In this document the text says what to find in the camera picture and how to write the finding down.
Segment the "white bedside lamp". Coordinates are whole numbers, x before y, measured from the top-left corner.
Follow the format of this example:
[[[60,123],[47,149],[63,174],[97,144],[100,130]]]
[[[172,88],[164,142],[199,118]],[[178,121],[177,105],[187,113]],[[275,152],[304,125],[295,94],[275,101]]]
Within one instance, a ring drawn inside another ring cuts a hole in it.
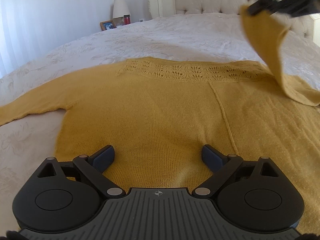
[[[129,7],[125,0],[114,0],[113,4],[113,15],[112,18],[116,24],[116,26],[123,26],[124,24],[124,15],[130,15]]]

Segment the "wooden picture frame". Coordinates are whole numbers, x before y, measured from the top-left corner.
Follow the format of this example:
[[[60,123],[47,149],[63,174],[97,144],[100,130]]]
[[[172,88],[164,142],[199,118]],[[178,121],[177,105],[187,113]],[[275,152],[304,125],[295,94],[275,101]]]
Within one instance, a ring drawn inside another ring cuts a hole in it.
[[[110,29],[115,29],[117,26],[112,20],[110,20],[110,21],[100,22],[100,27],[102,31],[106,31]]]

